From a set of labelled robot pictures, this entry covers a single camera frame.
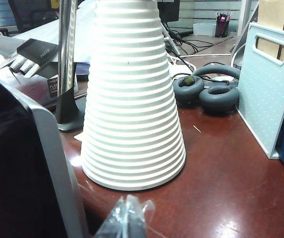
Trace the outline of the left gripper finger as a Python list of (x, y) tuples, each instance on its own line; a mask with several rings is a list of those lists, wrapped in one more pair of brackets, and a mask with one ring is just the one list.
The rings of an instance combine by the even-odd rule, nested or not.
[(96, 238), (146, 238), (147, 223), (155, 213), (152, 200), (141, 203), (138, 197), (121, 197), (104, 220)]

